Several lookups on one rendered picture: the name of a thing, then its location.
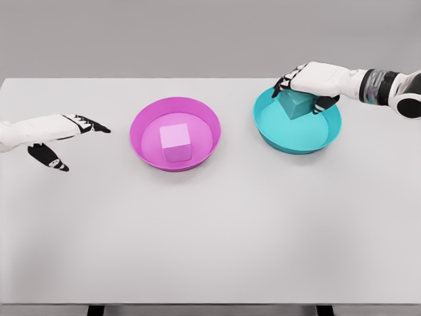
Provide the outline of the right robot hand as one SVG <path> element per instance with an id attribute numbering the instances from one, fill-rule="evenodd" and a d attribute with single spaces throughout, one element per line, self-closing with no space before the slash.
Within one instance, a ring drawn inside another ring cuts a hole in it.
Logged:
<path id="1" fill-rule="evenodd" d="M 284 90 L 316 95 L 312 113 L 317 115 L 337 103 L 341 95 L 339 82 L 349 74 L 348 68 L 327 63 L 312 61 L 299 65 L 275 83 L 272 98 Z"/>

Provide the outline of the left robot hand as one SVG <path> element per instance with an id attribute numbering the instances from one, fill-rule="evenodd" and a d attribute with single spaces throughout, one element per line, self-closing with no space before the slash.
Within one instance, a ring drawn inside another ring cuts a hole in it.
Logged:
<path id="1" fill-rule="evenodd" d="M 106 126 L 82 115 L 47 115 L 13 123 L 18 146 L 25 145 L 29 155 L 46 167 L 68 172 L 69 168 L 48 147 L 48 142 L 66 140 L 88 132 L 109 134 Z"/>

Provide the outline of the teal block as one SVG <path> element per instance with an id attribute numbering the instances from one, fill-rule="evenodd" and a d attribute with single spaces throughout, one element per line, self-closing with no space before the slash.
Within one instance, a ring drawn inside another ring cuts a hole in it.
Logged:
<path id="1" fill-rule="evenodd" d="M 283 90 L 276 97 L 286 115 L 291 120 L 311 113 L 317 98 L 316 95 L 297 92 L 295 90 Z"/>

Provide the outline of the teal plate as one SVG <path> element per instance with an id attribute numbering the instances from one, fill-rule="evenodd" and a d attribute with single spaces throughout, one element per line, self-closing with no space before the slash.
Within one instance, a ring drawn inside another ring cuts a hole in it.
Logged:
<path id="1" fill-rule="evenodd" d="M 304 155 L 330 145 L 337 138 L 342 125 L 337 106 L 291 120 L 276 97 L 272 98 L 272 92 L 273 88 L 268 88 L 257 97 L 253 119 L 262 138 L 274 149 Z"/>

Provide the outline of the pink plate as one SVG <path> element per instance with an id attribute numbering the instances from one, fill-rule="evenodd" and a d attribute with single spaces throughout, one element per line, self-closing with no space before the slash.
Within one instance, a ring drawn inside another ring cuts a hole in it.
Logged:
<path id="1" fill-rule="evenodd" d="M 215 151 L 222 134 L 216 113 L 188 97 L 168 97 L 142 109 L 130 127 L 130 143 L 147 164 L 168 172 L 188 171 Z"/>

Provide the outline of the pink block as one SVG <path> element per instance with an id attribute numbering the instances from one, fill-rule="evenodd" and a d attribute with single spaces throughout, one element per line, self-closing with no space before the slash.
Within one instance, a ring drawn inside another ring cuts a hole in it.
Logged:
<path id="1" fill-rule="evenodd" d="M 191 159 L 191 140 L 186 123 L 160 127 L 161 147 L 167 163 Z"/>

